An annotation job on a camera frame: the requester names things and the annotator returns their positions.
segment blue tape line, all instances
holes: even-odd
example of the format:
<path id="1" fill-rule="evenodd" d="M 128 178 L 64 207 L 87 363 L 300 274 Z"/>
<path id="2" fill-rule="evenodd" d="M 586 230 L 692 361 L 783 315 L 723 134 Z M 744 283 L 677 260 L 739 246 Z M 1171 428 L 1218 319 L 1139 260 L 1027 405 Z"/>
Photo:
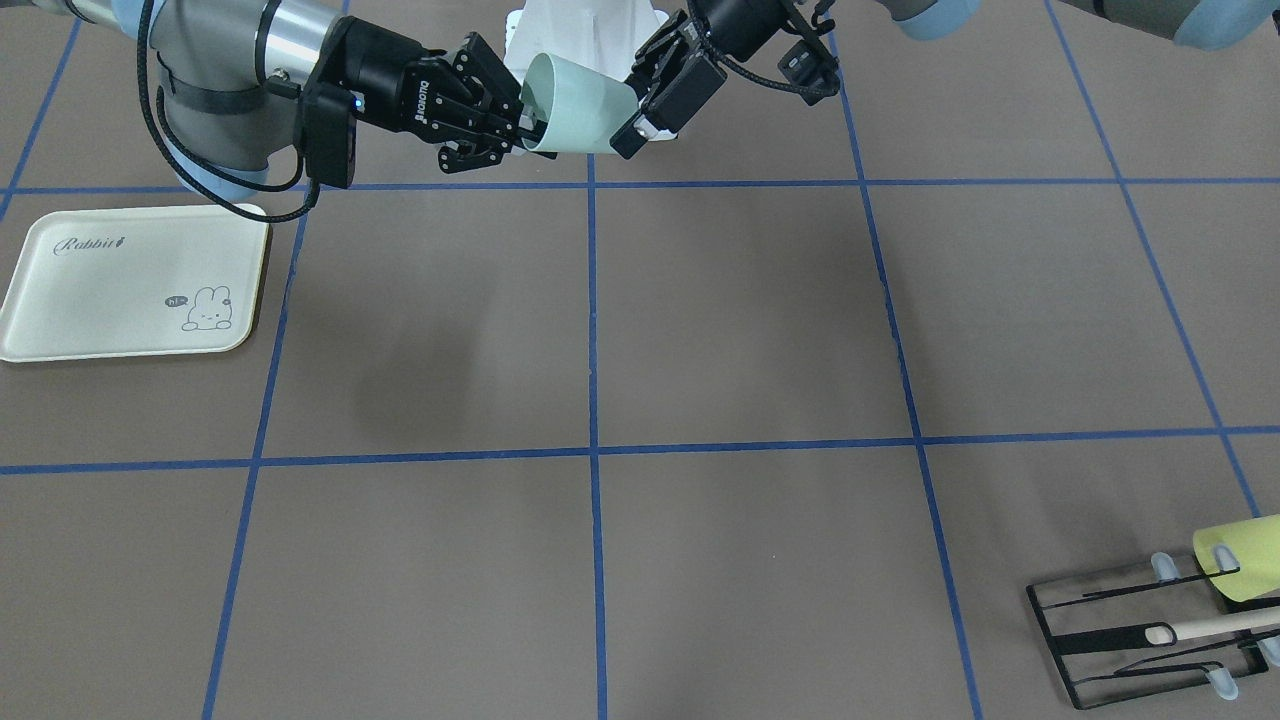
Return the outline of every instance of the blue tape line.
<path id="1" fill-rule="evenodd" d="M 1021 442 L 1084 442 L 1106 439 L 1149 439 L 1167 437 L 1217 437 L 1217 428 L 1157 428 L 1143 430 L 1079 430 L 1062 433 L 1004 433 L 986 436 L 924 437 L 924 445 L 998 445 Z"/>
<path id="2" fill-rule="evenodd" d="M 49 81 L 49 88 L 45 90 L 45 97 L 40 101 L 40 110 L 36 111 L 36 119 L 31 123 L 31 131 L 27 133 L 27 142 L 22 146 L 22 155 L 18 156 L 18 165 L 13 169 L 13 176 L 9 177 L 9 190 L 3 197 L 0 197 L 0 222 L 4 220 L 5 214 L 9 211 L 9 204 L 13 201 L 14 190 L 18 187 L 18 182 L 22 181 L 22 173 L 27 169 L 27 160 L 31 159 L 31 150 L 36 146 L 36 137 L 40 136 L 40 128 L 45 124 L 45 117 L 49 114 L 49 106 L 54 101 L 54 94 L 58 92 L 58 83 L 63 81 L 63 73 L 67 72 L 67 63 L 72 58 L 72 50 L 76 47 L 76 38 L 79 37 L 81 20 L 77 19 L 72 23 L 72 29 L 67 35 L 67 45 L 63 46 L 63 54 L 58 59 L 58 68 L 54 69 L 54 77 Z"/>
<path id="3" fill-rule="evenodd" d="M 722 179 L 722 181 L 603 181 L 599 190 L 664 190 L 695 187 L 855 187 L 855 179 Z"/>
<path id="4" fill-rule="evenodd" d="M 1217 428 L 1148 428 L 1132 430 L 1071 430 L 1050 433 L 997 433 L 974 436 L 922 436 L 920 442 L 929 445 L 1016 445 L 1038 442 L 1088 442 L 1110 439 L 1149 439 L 1175 437 L 1216 437 L 1221 432 L 1231 436 L 1275 436 L 1280 425 L 1228 425 Z M 658 445 L 604 445 L 599 447 L 600 456 L 626 455 L 681 455 L 713 452 L 768 452 L 803 450 L 849 450 L 874 447 L 911 447 L 915 438 L 844 438 L 844 439 L 796 439 L 796 441 L 758 441 L 758 442 L 690 442 Z M 63 475 L 73 473 L 146 473 L 157 470 L 216 470 L 244 469 L 252 465 L 260 468 L 311 468 L 329 465 L 390 465 L 403 462 L 467 462 L 475 460 L 529 460 L 539 457 L 589 457 L 590 447 L 534 447 L 518 450 L 452 450 L 440 452 L 392 452 L 371 455 L 300 455 L 262 457 L 261 460 L 212 459 L 212 460 L 146 460 L 137 462 L 69 462 L 50 465 L 0 465 L 0 475 Z"/>
<path id="5" fill-rule="evenodd" d="M 20 187 L 14 190 L 14 195 L 186 195 L 189 191 L 179 184 L 161 186 L 136 186 L 136 187 Z"/>
<path id="6" fill-rule="evenodd" d="M 209 685 L 205 688 L 205 707 L 201 717 L 212 720 L 214 703 L 218 700 L 218 683 L 223 673 L 223 656 L 227 652 L 227 637 L 230 633 L 232 611 L 236 607 L 236 589 L 239 585 L 241 564 L 244 560 L 244 543 L 248 539 L 248 521 L 253 512 L 253 495 L 257 491 L 257 474 L 261 466 L 262 448 L 266 445 L 266 425 L 271 419 L 271 401 L 275 396 L 275 380 L 280 370 L 280 356 L 284 352 L 284 331 L 289 323 L 289 296 L 293 295 L 293 279 L 298 273 L 298 256 L 302 254 L 302 240 L 307 231 L 307 219 L 298 220 L 293 236 L 293 255 L 289 258 L 289 272 L 284 281 L 284 297 L 280 301 L 280 319 L 275 328 L 275 345 L 271 348 L 271 364 L 266 373 L 266 388 L 262 391 L 262 410 L 259 415 L 257 436 L 253 439 L 253 457 L 244 482 L 244 500 L 241 503 L 239 525 L 236 529 L 236 547 L 232 551 L 232 565 L 227 574 L 227 592 L 223 596 L 223 612 L 218 621 L 218 639 L 214 643 L 214 659 L 209 667 Z"/>
<path id="7" fill-rule="evenodd" d="M 1125 178 L 1128 184 L 1280 184 L 1280 178 Z"/>
<path id="8" fill-rule="evenodd" d="M 527 460 L 535 457 L 585 457 L 586 447 L 540 447 L 529 450 L 454 450 L 442 452 L 387 452 L 375 455 L 312 455 L 264 457 L 262 468 L 314 468 L 323 465 L 392 465 L 403 462 L 466 462 L 472 460 Z"/>
<path id="9" fill-rule="evenodd" d="M 591 460 L 591 557 L 595 577 L 595 712 L 609 716 L 609 673 L 604 605 L 604 530 L 600 507 L 600 396 L 598 354 L 598 295 L 595 275 L 595 155 L 586 156 L 586 287 L 588 287 L 588 427 Z"/>
<path id="10" fill-rule="evenodd" d="M 1280 425 L 1235 425 L 1224 428 L 1233 436 L 1274 436 L 1280 434 Z"/>
<path id="11" fill-rule="evenodd" d="M 585 190 L 585 182 L 376 182 L 355 183 L 348 191 L 420 191 L 420 190 Z"/>
<path id="12" fill-rule="evenodd" d="M 72 473 L 150 473 L 155 470 L 219 470 L 248 468 L 248 459 L 147 460 L 141 462 L 68 462 L 61 465 L 0 465 L 0 475 L 67 475 Z"/>
<path id="13" fill-rule="evenodd" d="M 600 455 L 680 455 L 691 452 L 767 452 L 772 450 L 845 450 L 858 447 L 911 447 L 909 437 L 852 439 L 785 439 L 760 442 L 687 442 L 669 445 L 612 445 Z"/>
<path id="14" fill-rule="evenodd" d="M 836 46 L 835 33 L 828 37 L 831 37 L 832 54 L 838 56 L 840 50 Z M 876 213 L 872 206 L 870 190 L 867 184 L 867 173 L 863 168 L 861 147 L 858 142 L 858 129 L 854 123 L 854 111 L 849 104 L 849 92 L 846 91 L 846 87 L 847 83 L 844 82 L 844 73 L 841 72 L 840 101 L 844 105 L 845 126 L 849 131 L 849 145 L 854 154 L 854 168 L 858 172 L 858 190 L 863 197 L 863 211 L 867 217 L 867 229 L 870 234 L 872 251 L 876 255 L 876 274 L 879 277 L 881 286 L 884 288 L 884 311 L 888 316 L 890 334 L 893 338 L 893 346 L 897 351 L 899 374 L 902 379 L 902 396 L 906 401 L 906 414 L 911 423 L 911 442 L 915 446 L 915 457 L 920 466 L 920 479 L 924 484 L 924 497 L 929 506 L 929 521 L 933 525 L 933 541 L 937 546 L 938 562 L 942 568 L 942 582 L 946 585 L 947 603 L 951 606 L 951 624 L 955 629 L 956 646 L 960 651 L 960 662 L 964 667 L 965 687 L 969 692 L 969 706 L 973 711 L 974 720 L 983 720 L 982 700 L 978 694 L 978 682 L 974 676 L 973 660 L 969 655 L 969 639 L 964 628 L 964 615 L 960 611 L 960 597 L 956 592 L 955 578 L 951 573 L 951 556 L 950 552 L 947 552 L 946 533 L 942 528 L 942 516 L 938 511 L 937 496 L 933 491 L 933 473 L 929 470 L 929 459 L 925 454 L 920 433 L 920 419 L 915 407 L 915 393 L 911 389 L 911 375 L 906 364 L 906 352 L 902 348 L 902 334 L 897 324 L 897 313 L 893 310 L 893 292 L 890 288 L 888 272 L 884 266 L 884 254 L 881 249 L 879 231 L 876 225 Z"/>
<path id="15" fill-rule="evenodd" d="M 232 550 L 232 566 L 227 575 L 227 591 L 223 593 L 223 612 L 218 620 L 218 639 L 214 642 L 214 661 L 209 667 L 209 685 L 205 688 L 205 706 L 201 717 L 211 720 L 214 702 L 218 700 L 218 682 L 223 674 L 223 655 L 227 651 L 227 635 L 232 626 L 232 610 L 236 606 L 236 589 L 239 587 L 239 569 L 244 559 L 244 542 L 248 537 L 248 519 L 253 511 L 253 493 L 257 491 L 257 465 L 248 469 L 244 483 L 244 498 L 241 501 L 239 524 L 236 528 L 236 547 Z"/>
<path id="16" fill-rule="evenodd" d="M 1222 416 L 1217 410 L 1217 404 L 1213 402 L 1213 393 L 1210 392 L 1208 380 L 1204 378 L 1204 370 L 1201 368 L 1199 360 L 1196 357 L 1196 350 L 1192 347 L 1190 336 L 1187 333 L 1185 325 L 1183 325 L 1183 319 L 1178 313 L 1178 305 L 1174 302 L 1172 292 L 1170 292 L 1169 284 L 1165 282 L 1165 274 L 1160 269 L 1160 263 L 1156 260 L 1156 252 L 1151 246 L 1149 238 L 1147 237 L 1147 228 L 1143 225 L 1142 217 L 1138 214 L 1138 206 L 1134 204 L 1133 195 L 1129 192 L 1129 184 L 1125 181 L 1124 174 L 1120 172 L 1120 163 L 1116 161 L 1115 152 L 1111 150 L 1111 141 L 1107 140 L 1107 133 L 1102 128 L 1102 119 L 1098 117 L 1098 111 L 1093 106 L 1093 97 L 1089 95 L 1089 90 L 1084 85 L 1084 76 L 1080 74 L 1080 68 L 1075 63 L 1075 55 L 1071 53 L 1071 45 L 1066 40 L 1066 33 L 1062 32 L 1062 23 L 1059 22 L 1057 13 L 1053 10 L 1052 3 L 1050 0 L 1043 1 L 1044 9 L 1048 12 L 1050 20 L 1053 23 L 1053 32 L 1057 33 L 1057 40 L 1062 45 L 1062 54 L 1066 55 L 1066 63 L 1071 68 L 1071 74 L 1075 77 L 1075 85 L 1080 91 L 1080 96 L 1084 99 L 1084 106 L 1089 110 L 1089 118 L 1093 120 L 1093 128 L 1097 131 L 1098 140 L 1102 142 L 1102 150 L 1106 152 L 1107 161 L 1111 163 L 1111 170 L 1115 173 L 1116 182 L 1120 186 L 1120 193 L 1124 196 L 1125 206 L 1129 209 L 1129 218 L 1133 220 L 1134 229 L 1138 231 L 1138 240 L 1142 243 L 1142 250 L 1147 255 L 1147 263 L 1151 265 L 1151 272 L 1156 277 L 1156 284 L 1160 287 L 1160 293 L 1165 299 L 1165 307 L 1169 310 L 1169 315 L 1174 320 L 1174 328 L 1178 331 L 1178 338 L 1183 343 L 1183 351 L 1187 354 L 1187 360 L 1190 363 L 1192 372 L 1196 375 L 1196 383 L 1199 384 L 1201 395 L 1204 397 L 1204 405 L 1208 407 L 1210 416 L 1213 419 L 1213 427 L 1219 430 L 1219 437 L 1222 441 L 1222 450 L 1226 452 L 1233 473 L 1235 473 L 1235 482 L 1240 486 L 1240 492 L 1244 495 L 1244 501 L 1249 506 L 1249 512 L 1252 512 L 1254 518 L 1261 518 L 1262 510 L 1258 507 L 1257 498 L 1253 496 L 1253 488 L 1249 487 L 1249 480 L 1244 475 L 1244 468 L 1240 466 L 1240 461 L 1235 456 L 1235 448 L 1231 447 L 1231 438 L 1224 429 Z"/>
<path id="17" fill-rule="evenodd" d="M 925 186 L 948 187 L 966 184 L 1115 184 L 1115 178 L 899 178 L 869 179 L 869 187 Z"/>

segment bunny illustration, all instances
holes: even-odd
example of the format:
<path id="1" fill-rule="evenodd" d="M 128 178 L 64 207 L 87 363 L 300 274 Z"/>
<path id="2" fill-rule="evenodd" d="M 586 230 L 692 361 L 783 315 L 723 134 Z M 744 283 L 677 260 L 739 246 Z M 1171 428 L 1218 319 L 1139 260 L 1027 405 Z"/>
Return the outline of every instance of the bunny illustration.
<path id="1" fill-rule="evenodd" d="M 182 324 L 184 331 L 225 331 L 232 327 L 232 291 L 227 286 L 202 287 Z"/>

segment gray floor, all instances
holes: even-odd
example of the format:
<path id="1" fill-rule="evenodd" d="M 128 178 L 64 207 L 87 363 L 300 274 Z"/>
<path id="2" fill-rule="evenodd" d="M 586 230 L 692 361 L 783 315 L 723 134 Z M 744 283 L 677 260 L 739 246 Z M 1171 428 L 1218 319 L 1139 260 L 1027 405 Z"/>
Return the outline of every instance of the gray floor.
<path id="1" fill-rule="evenodd" d="M 1023 587 L 1280 511 L 1280 38 L 1055 10 L 846 0 L 849 115 L 731 78 L 630 163 L 365 128 L 242 347 L 0 366 L 0 716 L 1075 717 Z M 196 200 L 131 60 L 0 12 L 0 275 Z"/>

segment tray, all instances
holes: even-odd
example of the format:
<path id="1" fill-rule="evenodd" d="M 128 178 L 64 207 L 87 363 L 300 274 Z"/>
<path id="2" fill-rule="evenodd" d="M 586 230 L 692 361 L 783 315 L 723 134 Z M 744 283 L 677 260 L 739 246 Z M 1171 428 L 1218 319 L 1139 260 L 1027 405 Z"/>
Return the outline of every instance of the tray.
<path id="1" fill-rule="evenodd" d="M 0 306 L 0 360 L 232 350 L 253 328 L 268 234 L 210 205 L 45 215 Z"/>

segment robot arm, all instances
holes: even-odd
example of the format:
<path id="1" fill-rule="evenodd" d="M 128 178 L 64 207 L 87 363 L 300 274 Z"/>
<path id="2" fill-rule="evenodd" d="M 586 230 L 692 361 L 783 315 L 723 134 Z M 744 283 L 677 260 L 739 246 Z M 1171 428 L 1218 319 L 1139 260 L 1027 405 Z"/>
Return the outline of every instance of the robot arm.
<path id="1" fill-rule="evenodd" d="M 137 40 L 148 3 L 22 4 Z M 540 129 L 524 113 L 520 85 L 475 33 L 454 51 L 429 50 L 314 0 L 150 5 L 143 35 L 160 64 L 156 110 L 168 146 L 161 150 L 184 183 L 205 186 L 224 206 L 280 190 L 261 183 L 268 158 L 291 145 L 314 187 L 349 187 L 357 122 L 440 143 L 445 173 L 497 165 L 508 152 L 522 152 L 521 140 L 536 140 Z"/>
<path id="2" fill-rule="evenodd" d="M 876 1 L 916 40 L 948 35 L 980 3 Z M 1280 18 L 1280 0 L 1062 1 L 1204 50 L 1236 42 L 1272 13 Z M 835 27 L 826 18 L 833 3 L 689 0 L 687 13 L 672 15 L 636 51 L 626 82 L 639 109 L 611 145 L 631 158 L 660 131 L 680 131 L 724 83 L 724 68 L 809 105 L 836 95 L 838 60 L 822 40 Z M 15 5 L 73 14 L 134 40 L 141 32 L 161 65 L 159 131 L 143 102 L 152 137 L 188 186 L 239 214 L 228 201 L 280 188 L 262 184 L 268 158 L 291 145 L 300 174 L 305 167 L 312 181 L 310 204 L 319 184 L 349 187 L 360 120 L 439 143 L 445 173 L 495 165 L 545 129 L 520 102 L 516 79 L 474 33 L 454 51 L 428 50 L 315 0 L 0 0 L 0 8 Z M 812 8 L 808 19 L 797 5 Z M 799 37 L 778 61 L 785 82 L 739 65 L 780 31 Z M 138 61 L 143 100 L 146 45 L 140 44 Z"/>

